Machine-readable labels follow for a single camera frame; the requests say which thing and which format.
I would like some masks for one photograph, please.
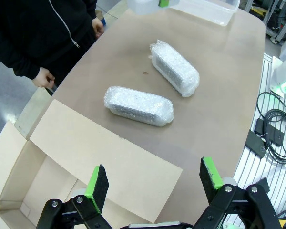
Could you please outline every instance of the floor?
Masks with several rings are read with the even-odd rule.
[[[127,0],[98,0],[97,9],[103,12],[108,28],[126,11]],[[265,53],[278,57],[280,46],[265,39]],[[0,63],[0,132],[9,120],[26,136],[49,98],[44,89],[37,89],[25,77],[15,77]]]

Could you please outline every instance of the bubble wrapped package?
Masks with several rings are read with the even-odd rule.
[[[159,41],[150,45],[153,66],[183,96],[191,96],[199,85],[198,71],[172,46]]]
[[[155,126],[164,126],[174,119],[170,100],[125,87],[108,88],[104,104],[116,115]]]

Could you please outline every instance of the bolt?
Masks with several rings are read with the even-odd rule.
[[[55,207],[57,207],[57,205],[58,205],[58,202],[57,201],[53,201],[52,207],[55,208]]]
[[[256,192],[257,192],[257,187],[255,187],[255,186],[251,187],[251,191],[252,191],[253,193],[256,193]]]
[[[83,202],[83,200],[84,200],[84,199],[83,199],[82,197],[78,197],[78,198],[76,199],[76,202],[78,202],[78,203],[80,204],[80,203]]]
[[[226,186],[226,187],[225,187],[225,191],[226,191],[226,192],[231,192],[231,191],[232,191],[232,188],[231,188],[230,186]]]

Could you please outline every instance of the table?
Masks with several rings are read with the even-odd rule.
[[[157,39],[199,71],[193,96],[182,98],[152,66],[149,45]],[[226,27],[173,9],[148,16],[128,10],[87,51],[53,98],[183,168],[157,221],[195,223],[207,206],[200,158],[211,156],[223,177],[233,176],[255,109],[264,45],[265,25],[242,10]],[[159,128],[113,115],[103,105],[113,85],[170,99],[175,119]]]

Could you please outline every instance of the silver zipper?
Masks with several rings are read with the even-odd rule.
[[[65,25],[66,29],[68,30],[68,33],[69,33],[69,36],[70,36],[71,41],[73,42],[73,44],[74,44],[77,48],[79,48],[80,46],[78,45],[78,43],[76,43],[76,41],[75,41],[75,40],[72,38],[72,36],[71,36],[71,32],[70,32],[70,30],[69,30],[69,27],[67,26],[67,24],[65,23],[65,21],[61,18],[61,16],[58,14],[58,12],[55,10],[55,8],[54,8],[53,5],[52,5],[51,0],[49,0],[49,3],[51,4],[52,9],[53,9],[54,12],[56,13],[57,17],[59,17],[59,19],[62,21],[62,23]]]

